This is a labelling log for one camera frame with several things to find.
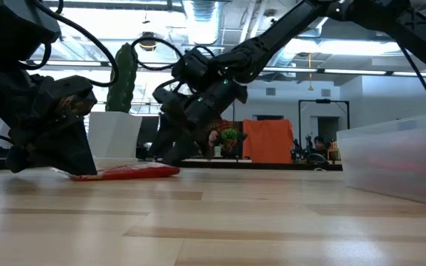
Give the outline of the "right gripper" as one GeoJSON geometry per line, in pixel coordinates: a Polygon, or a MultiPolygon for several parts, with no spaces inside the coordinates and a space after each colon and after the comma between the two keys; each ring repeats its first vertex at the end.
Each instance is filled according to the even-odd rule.
{"type": "Polygon", "coordinates": [[[229,79],[214,81],[205,91],[192,95],[168,91],[160,85],[152,95],[164,115],[160,115],[160,127],[149,154],[162,157],[162,163],[170,166],[192,157],[205,157],[209,131],[203,130],[235,100],[246,103],[248,99],[247,87],[229,79]]]}

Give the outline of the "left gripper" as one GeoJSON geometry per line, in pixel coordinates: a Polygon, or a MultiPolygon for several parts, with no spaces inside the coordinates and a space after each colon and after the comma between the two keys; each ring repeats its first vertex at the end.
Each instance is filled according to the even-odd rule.
{"type": "Polygon", "coordinates": [[[0,118],[10,128],[5,165],[13,173],[31,162],[74,175],[96,174],[83,118],[72,112],[54,120],[47,92],[55,79],[26,72],[0,72],[0,118]],[[30,146],[30,155],[21,146],[30,146]]]}

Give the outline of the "red popcorn bag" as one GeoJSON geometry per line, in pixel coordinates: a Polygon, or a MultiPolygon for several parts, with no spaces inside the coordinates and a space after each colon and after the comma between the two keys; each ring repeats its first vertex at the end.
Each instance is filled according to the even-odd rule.
{"type": "Polygon", "coordinates": [[[97,173],[75,175],[53,168],[53,171],[67,176],[76,182],[136,180],[170,177],[180,173],[180,168],[162,163],[111,162],[97,165],[97,173]]]}

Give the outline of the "small green plant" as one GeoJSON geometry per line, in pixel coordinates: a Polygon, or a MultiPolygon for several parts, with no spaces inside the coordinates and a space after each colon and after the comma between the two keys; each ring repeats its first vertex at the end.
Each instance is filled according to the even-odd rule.
{"type": "Polygon", "coordinates": [[[224,146],[235,146],[237,144],[238,136],[238,130],[236,130],[235,128],[228,128],[222,130],[222,132],[220,133],[220,140],[224,146]]]}

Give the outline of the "white square planter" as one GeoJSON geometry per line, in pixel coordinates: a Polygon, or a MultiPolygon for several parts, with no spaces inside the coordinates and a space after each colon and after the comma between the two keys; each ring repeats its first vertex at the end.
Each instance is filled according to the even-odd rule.
{"type": "Polygon", "coordinates": [[[124,112],[92,112],[88,140],[98,170],[136,164],[142,117],[124,112]]]}

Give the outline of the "tall green cactus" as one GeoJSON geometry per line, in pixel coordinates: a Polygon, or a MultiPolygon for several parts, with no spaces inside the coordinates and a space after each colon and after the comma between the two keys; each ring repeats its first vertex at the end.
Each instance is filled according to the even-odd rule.
{"type": "Polygon", "coordinates": [[[115,60],[119,67],[119,79],[116,84],[109,87],[105,110],[129,113],[138,71],[138,63],[132,55],[129,43],[123,44],[116,52],[115,60]]]}

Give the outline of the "hanging fabric cloth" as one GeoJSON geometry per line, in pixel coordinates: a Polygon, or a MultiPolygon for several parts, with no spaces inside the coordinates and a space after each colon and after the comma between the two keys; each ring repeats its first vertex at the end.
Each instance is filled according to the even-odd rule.
{"type": "Polygon", "coordinates": [[[244,120],[243,157],[253,163],[291,164],[293,130],[290,120],[244,120]]]}

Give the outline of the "round ceiling lamp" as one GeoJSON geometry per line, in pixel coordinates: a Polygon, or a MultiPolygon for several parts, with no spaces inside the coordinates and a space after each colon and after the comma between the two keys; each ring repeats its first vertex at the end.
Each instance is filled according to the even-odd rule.
{"type": "Polygon", "coordinates": [[[144,51],[153,52],[157,48],[157,42],[154,40],[155,34],[153,32],[142,32],[139,47],[144,51]]]}

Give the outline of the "translucent plastic basket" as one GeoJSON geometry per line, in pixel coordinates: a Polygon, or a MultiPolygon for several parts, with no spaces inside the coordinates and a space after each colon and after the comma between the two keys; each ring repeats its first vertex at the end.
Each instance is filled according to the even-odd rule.
{"type": "Polygon", "coordinates": [[[426,115],[340,131],[337,146],[348,186],[426,203],[426,115]]]}

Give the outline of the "black table edge frame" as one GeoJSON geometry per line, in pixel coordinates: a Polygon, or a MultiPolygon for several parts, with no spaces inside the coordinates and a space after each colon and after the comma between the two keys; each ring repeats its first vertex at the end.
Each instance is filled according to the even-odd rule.
{"type": "MultiPolygon", "coordinates": [[[[146,164],[148,161],[136,159],[115,158],[95,159],[97,168],[124,166],[130,164],[146,164]]],[[[342,165],[331,164],[318,166],[314,164],[279,164],[279,163],[252,163],[250,160],[226,160],[226,159],[189,159],[177,165],[181,168],[219,168],[219,169],[259,169],[259,170],[292,170],[292,171],[342,171],[342,165]]],[[[5,159],[0,158],[0,170],[7,170],[5,159]]]]}

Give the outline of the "silver ventilation duct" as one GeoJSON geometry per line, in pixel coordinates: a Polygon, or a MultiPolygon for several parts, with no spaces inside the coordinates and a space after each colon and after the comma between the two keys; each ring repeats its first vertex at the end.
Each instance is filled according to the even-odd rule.
{"type": "Polygon", "coordinates": [[[189,41],[214,44],[220,34],[223,3],[213,0],[183,0],[189,41]]]}

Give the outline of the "black metal stand frame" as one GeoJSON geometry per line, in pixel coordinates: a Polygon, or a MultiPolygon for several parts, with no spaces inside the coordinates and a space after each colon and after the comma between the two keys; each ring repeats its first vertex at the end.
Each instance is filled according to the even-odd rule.
{"type": "Polygon", "coordinates": [[[317,149],[315,139],[320,138],[319,153],[329,160],[339,160],[337,132],[350,129],[350,103],[347,100],[299,100],[298,140],[305,149],[317,149]]]}

